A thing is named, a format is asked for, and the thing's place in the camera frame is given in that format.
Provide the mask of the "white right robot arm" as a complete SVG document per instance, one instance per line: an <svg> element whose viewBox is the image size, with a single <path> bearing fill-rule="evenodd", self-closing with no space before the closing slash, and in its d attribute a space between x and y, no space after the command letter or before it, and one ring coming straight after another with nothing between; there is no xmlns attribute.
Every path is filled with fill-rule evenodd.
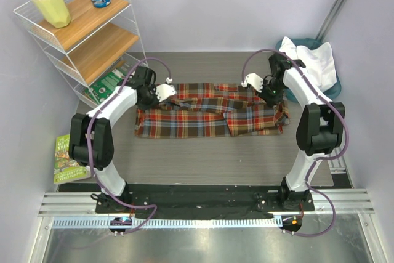
<svg viewBox="0 0 394 263"><path fill-rule="evenodd" d="M345 107L342 103L332 103L312 84L302 61L292 60L278 51L268 62L271 75L264 77L259 97L274 107L289 89L303 108L296 130L299 152L277 194L280 207L290 211L308 201L309 179L318 165L341 144Z"/></svg>

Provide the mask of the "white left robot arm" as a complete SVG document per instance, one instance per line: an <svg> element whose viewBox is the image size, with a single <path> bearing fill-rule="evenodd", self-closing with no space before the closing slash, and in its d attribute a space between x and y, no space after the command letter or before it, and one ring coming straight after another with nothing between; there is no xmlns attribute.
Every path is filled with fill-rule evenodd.
<svg viewBox="0 0 394 263"><path fill-rule="evenodd" d="M100 105L71 119L69 156L90 169L102 191L97 200L110 199L110 206L118 213L130 208L132 195L113 163L112 127L131 107L153 107L159 103L155 82L152 69L137 66Z"/></svg>

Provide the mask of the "red brown plaid shirt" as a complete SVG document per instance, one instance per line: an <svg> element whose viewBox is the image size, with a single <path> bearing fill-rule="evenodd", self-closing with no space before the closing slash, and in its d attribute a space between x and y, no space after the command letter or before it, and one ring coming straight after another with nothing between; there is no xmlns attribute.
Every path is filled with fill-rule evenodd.
<svg viewBox="0 0 394 263"><path fill-rule="evenodd" d="M269 107L252 87L181 83L175 96L137 110L135 136L147 139L272 136L290 122L287 100Z"/></svg>

